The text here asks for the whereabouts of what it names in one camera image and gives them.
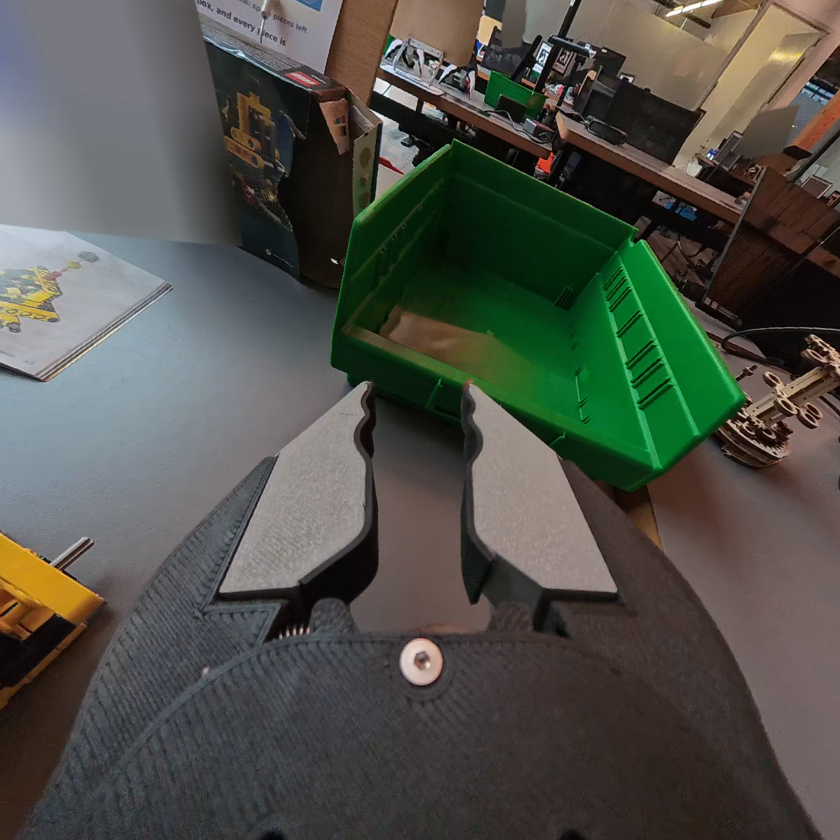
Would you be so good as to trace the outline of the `yellow brick bulldozer model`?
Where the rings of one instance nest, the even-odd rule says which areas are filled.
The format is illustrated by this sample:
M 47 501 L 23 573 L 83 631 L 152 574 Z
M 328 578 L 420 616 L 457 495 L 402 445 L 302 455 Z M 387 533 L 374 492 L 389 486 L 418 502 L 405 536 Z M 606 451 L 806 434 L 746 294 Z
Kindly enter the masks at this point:
M 93 547 L 82 538 L 53 560 L 1 534 L 1 708 L 89 625 L 103 598 L 69 567 Z

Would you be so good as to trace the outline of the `white printed sign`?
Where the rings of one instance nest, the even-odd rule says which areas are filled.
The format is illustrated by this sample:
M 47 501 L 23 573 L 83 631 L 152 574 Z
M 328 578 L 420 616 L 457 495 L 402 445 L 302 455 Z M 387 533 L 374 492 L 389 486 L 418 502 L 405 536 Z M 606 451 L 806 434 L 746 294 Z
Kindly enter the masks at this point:
M 322 71 L 341 1 L 195 1 L 201 17 L 247 43 Z

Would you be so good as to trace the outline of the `wooden gear model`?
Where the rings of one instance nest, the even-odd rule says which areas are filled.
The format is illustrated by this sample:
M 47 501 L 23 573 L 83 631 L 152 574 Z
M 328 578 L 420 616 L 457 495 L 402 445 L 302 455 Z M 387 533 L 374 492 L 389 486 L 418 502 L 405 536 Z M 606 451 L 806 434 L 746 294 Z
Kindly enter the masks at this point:
M 763 373 L 769 390 L 745 406 L 715 432 L 721 453 L 751 469 L 777 466 L 791 451 L 794 424 L 817 429 L 824 418 L 820 403 L 839 386 L 839 352 L 824 338 L 805 336 L 801 357 L 811 368 L 784 382 L 771 371 Z

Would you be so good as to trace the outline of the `black monitor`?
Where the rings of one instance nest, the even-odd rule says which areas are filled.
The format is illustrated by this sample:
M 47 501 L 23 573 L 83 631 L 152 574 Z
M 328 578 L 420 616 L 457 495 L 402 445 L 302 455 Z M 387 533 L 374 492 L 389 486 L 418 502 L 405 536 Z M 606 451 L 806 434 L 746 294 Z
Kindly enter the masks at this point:
M 688 110 L 628 79 L 585 80 L 574 108 L 584 118 L 621 130 L 626 144 L 667 164 L 674 163 L 706 115 L 702 108 Z

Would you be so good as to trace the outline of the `brown cardboard piece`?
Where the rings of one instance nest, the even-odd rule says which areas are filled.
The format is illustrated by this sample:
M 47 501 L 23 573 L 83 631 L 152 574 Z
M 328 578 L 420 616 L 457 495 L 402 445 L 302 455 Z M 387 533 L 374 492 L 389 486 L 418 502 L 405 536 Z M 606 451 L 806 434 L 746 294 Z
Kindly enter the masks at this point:
M 648 487 L 641 486 L 633 491 L 614 487 L 612 495 L 615 504 L 627 515 L 635 527 L 647 536 L 658 549 L 663 550 L 664 547 Z

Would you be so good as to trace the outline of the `dark toy set box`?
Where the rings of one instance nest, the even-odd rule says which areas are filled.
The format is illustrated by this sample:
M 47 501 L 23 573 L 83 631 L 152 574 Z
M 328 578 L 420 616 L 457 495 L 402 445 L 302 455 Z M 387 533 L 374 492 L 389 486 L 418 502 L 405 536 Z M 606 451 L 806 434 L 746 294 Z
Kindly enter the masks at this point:
M 354 219 L 375 199 L 382 120 L 344 85 L 199 18 L 242 248 L 339 289 Z

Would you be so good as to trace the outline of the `green plastic storage bin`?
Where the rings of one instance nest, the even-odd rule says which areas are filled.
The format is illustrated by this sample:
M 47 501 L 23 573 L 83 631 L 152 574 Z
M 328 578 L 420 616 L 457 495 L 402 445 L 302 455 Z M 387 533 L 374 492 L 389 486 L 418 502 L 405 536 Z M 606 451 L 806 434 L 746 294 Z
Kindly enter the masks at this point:
M 330 362 L 460 424 L 465 384 L 635 490 L 744 406 L 636 228 L 455 141 L 353 222 Z

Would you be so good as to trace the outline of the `brown cardboard panel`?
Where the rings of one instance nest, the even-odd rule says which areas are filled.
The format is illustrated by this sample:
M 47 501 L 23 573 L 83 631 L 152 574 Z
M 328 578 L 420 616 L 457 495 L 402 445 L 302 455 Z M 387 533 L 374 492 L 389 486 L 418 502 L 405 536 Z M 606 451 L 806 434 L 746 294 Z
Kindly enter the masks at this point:
M 457 67 L 476 44 L 483 1 L 344 1 L 324 74 L 371 99 L 388 35 L 419 40 Z

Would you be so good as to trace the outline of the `small green bin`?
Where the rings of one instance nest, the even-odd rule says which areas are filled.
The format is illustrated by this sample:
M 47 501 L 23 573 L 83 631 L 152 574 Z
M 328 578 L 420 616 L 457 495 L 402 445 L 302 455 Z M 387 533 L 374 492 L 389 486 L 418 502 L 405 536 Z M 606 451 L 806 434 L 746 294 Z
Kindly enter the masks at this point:
M 497 70 L 491 70 L 486 85 L 485 104 L 495 110 L 507 110 L 511 116 L 513 112 L 506 105 L 500 104 L 501 99 L 515 102 L 515 112 L 522 111 L 527 119 L 539 119 L 544 108 L 546 96 L 541 92 L 522 85 Z

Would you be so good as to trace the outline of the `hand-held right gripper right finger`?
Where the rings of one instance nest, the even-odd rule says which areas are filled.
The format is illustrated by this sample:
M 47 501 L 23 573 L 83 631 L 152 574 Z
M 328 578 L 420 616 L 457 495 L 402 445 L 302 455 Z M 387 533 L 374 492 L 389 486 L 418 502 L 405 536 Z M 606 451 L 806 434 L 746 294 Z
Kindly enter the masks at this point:
M 617 602 L 562 459 L 474 382 L 463 389 L 461 425 L 460 570 L 469 602 L 520 604 L 534 629 L 553 602 Z

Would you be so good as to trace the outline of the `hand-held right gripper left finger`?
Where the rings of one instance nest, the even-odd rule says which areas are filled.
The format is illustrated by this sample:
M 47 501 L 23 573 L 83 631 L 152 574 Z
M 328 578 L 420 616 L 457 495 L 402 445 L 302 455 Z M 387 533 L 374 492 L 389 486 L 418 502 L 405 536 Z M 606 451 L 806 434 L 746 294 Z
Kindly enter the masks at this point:
M 374 385 L 355 386 L 285 446 L 218 589 L 226 600 L 351 604 L 378 570 Z

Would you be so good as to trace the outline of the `long wooden desk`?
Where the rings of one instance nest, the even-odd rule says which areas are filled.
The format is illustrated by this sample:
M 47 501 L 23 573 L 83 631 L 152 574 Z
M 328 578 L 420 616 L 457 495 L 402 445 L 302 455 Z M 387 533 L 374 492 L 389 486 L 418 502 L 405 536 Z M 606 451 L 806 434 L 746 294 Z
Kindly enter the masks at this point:
M 402 73 L 396 73 L 380 66 L 375 77 L 393 88 L 402 90 L 448 116 L 472 125 L 475 129 L 503 140 L 520 151 L 527 152 L 539 159 L 549 159 L 552 154 L 552 141 L 542 142 L 529 134 L 524 126 L 513 122 L 504 112 L 489 109 L 483 102 L 473 99 L 451 87 L 428 86 Z

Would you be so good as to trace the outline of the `instruction booklet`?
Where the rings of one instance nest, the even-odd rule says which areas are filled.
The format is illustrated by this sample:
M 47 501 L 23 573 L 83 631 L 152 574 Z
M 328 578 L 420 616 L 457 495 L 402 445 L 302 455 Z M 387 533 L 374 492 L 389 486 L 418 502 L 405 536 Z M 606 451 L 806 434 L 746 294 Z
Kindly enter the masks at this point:
M 47 382 L 172 290 L 68 232 L 1 225 L 1 367 Z

